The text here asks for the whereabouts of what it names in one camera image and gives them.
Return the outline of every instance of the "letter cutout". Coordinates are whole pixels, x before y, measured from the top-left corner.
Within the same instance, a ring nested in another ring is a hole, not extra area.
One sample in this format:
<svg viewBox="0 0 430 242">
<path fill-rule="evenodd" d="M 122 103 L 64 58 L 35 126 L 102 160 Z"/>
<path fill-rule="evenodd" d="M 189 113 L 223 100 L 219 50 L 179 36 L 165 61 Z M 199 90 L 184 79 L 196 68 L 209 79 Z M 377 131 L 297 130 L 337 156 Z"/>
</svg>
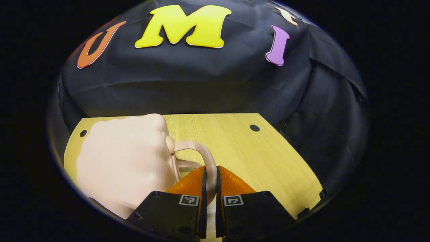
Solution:
<svg viewBox="0 0 430 242">
<path fill-rule="evenodd" d="M 91 39 L 89 39 L 85 43 L 85 46 L 82 49 L 81 54 L 79 55 L 76 66 L 79 69 L 82 69 L 86 66 L 91 65 L 94 61 L 96 61 L 101 56 L 101 54 L 104 52 L 104 50 L 106 49 L 106 46 L 108 46 L 109 41 L 111 40 L 112 36 L 117 31 L 117 29 L 125 23 L 126 23 L 126 21 L 123 21 L 123 22 L 117 23 L 117 24 L 113 25 L 112 27 L 108 28 L 106 30 L 106 35 L 103 37 L 103 40 L 101 40 L 101 42 L 100 42 L 100 45 L 97 47 L 97 49 L 91 55 L 88 55 L 89 49 L 91 48 L 92 44 L 97 39 L 97 37 L 99 37 L 103 32 L 100 32 L 100 33 L 96 34 L 95 36 L 93 36 Z"/>
<path fill-rule="evenodd" d="M 287 12 L 286 10 L 280 9 L 278 7 L 275 7 L 277 10 L 279 10 L 281 12 L 281 16 L 288 22 L 294 24 L 295 26 L 298 26 L 298 24 L 296 22 L 294 22 L 291 18 L 295 19 L 294 16 L 291 16 L 289 12 Z"/>
<path fill-rule="evenodd" d="M 136 41 L 136 48 L 158 46 L 163 42 L 159 36 L 161 26 L 166 31 L 170 43 L 178 43 L 182 37 L 193 27 L 194 33 L 187 37 L 189 45 L 210 48 L 222 48 L 221 29 L 224 19 L 231 14 L 231 10 L 220 6 L 204 6 L 189 16 L 186 16 L 179 5 L 164 6 L 154 9 L 145 32 L 140 40 Z"/>
<path fill-rule="evenodd" d="M 275 31 L 275 36 L 273 37 L 272 49 L 266 54 L 266 60 L 278 66 L 282 66 L 284 64 L 283 55 L 285 45 L 290 36 L 278 26 L 272 25 L 272 28 Z"/>
</svg>

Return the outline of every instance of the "ceramic cup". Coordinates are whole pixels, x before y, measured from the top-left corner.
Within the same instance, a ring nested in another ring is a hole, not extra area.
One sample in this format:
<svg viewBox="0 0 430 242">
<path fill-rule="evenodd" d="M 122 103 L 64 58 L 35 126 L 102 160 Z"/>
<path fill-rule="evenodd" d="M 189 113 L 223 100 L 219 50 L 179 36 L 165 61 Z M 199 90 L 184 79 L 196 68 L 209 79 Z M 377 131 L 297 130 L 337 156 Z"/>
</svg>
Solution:
<svg viewBox="0 0 430 242">
<path fill-rule="evenodd" d="M 150 192 L 166 191 L 181 179 L 179 168 L 199 163 L 176 159 L 174 151 L 193 149 L 204 160 L 207 204 L 215 197 L 216 165 L 206 146 L 174 141 L 159 114 L 131 116 L 94 124 L 76 161 L 81 191 L 123 219 Z"/>
</svg>

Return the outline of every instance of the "black screw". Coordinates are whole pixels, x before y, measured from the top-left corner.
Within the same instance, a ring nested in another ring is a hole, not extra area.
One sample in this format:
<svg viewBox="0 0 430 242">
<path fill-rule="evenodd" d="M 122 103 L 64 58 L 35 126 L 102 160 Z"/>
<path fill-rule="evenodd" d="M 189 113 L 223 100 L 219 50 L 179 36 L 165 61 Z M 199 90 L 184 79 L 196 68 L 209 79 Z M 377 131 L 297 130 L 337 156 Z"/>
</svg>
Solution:
<svg viewBox="0 0 430 242">
<path fill-rule="evenodd" d="M 252 131 L 255 131 L 255 132 L 260 131 L 260 128 L 259 128 L 258 126 L 256 126 L 256 125 L 253 125 L 253 124 L 252 124 L 252 125 L 250 125 L 249 127 L 251 128 L 251 130 L 252 130 Z"/>
<path fill-rule="evenodd" d="M 185 226 L 180 227 L 180 228 L 179 228 L 179 231 L 180 231 L 181 233 L 183 233 L 183 234 L 189 234 L 189 233 L 191 233 L 191 229 L 190 229 L 190 228 L 188 228 L 188 227 L 185 227 Z"/>
<path fill-rule="evenodd" d="M 239 227 L 239 226 L 232 227 L 228 230 L 228 232 L 230 234 L 238 234 L 238 233 L 242 232 L 242 227 Z"/>
</svg>

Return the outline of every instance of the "orange gripper pad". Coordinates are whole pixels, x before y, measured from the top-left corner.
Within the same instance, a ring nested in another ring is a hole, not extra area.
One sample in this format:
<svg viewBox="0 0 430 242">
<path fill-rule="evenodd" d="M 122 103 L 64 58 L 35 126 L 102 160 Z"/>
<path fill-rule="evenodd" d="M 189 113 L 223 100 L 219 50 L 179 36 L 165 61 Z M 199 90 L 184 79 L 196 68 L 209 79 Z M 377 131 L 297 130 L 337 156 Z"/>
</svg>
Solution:
<svg viewBox="0 0 430 242">
<path fill-rule="evenodd" d="M 219 165 L 221 174 L 221 197 L 241 195 L 256 192 L 246 182 L 240 179 L 233 172 Z"/>
</svg>

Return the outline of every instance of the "black cloth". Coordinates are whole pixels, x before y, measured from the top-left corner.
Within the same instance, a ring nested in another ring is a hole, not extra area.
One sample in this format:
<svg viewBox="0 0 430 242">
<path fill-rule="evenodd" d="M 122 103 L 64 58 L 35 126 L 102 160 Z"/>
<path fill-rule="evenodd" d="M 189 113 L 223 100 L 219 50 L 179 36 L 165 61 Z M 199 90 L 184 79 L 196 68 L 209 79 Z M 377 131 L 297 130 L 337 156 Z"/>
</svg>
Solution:
<svg viewBox="0 0 430 242">
<path fill-rule="evenodd" d="M 175 4 L 190 15 L 209 3 Z M 171 44 L 163 28 L 159 46 L 135 48 L 151 20 L 149 12 L 167 5 L 172 2 L 143 2 L 96 30 L 93 35 L 126 21 L 89 66 L 76 66 L 85 42 L 70 56 L 59 77 L 69 131 L 83 117 L 259 113 L 300 153 L 328 194 L 335 194 L 358 165 L 369 131 L 366 88 L 339 44 L 298 16 L 292 14 L 298 26 L 289 23 L 274 3 L 219 0 L 215 5 L 232 11 L 222 27 L 223 48 L 188 45 L 193 29 Z M 283 66 L 265 59 L 272 25 L 290 36 Z"/>
</svg>

